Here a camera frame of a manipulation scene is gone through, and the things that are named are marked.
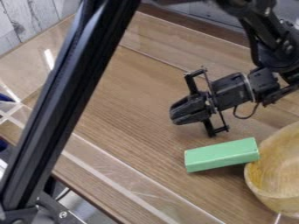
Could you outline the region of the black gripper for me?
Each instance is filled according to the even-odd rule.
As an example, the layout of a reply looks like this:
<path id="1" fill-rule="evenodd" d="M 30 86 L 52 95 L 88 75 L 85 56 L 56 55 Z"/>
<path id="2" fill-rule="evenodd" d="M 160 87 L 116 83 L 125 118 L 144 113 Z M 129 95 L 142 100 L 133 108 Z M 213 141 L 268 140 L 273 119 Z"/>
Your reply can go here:
<path id="1" fill-rule="evenodd" d="M 200 91 L 196 86 L 195 77 L 203 75 L 208 84 L 208 91 Z M 201 122 L 208 133 L 208 137 L 215 137 L 221 131 L 229 131 L 225 124 L 223 114 L 219 113 L 211 93 L 211 83 L 207 76 L 207 68 L 184 74 L 184 80 L 189 89 L 189 95 L 183 97 L 169 108 L 169 115 L 175 125 Z M 217 114 L 223 122 L 223 126 L 213 128 L 211 123 L 211 115 Z"/>

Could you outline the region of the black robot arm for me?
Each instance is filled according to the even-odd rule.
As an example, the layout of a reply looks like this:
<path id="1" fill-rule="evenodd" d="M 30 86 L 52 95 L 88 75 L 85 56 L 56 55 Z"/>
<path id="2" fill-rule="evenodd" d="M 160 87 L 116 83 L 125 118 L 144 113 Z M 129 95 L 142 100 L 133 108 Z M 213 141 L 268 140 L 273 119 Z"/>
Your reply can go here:
<path id="1" fill-rule="evenodd" d="M 203 123 L 244 102 L 263 106 L 299 89 L 299 27 L 275 12 L 276 0 L 213 0 L 240 22 L 253 71 L 192 90 L 169 108 L 177 125 Z M 82 0 L 0 180 L 0 208 L 33 208 L 141 0 Z"/>

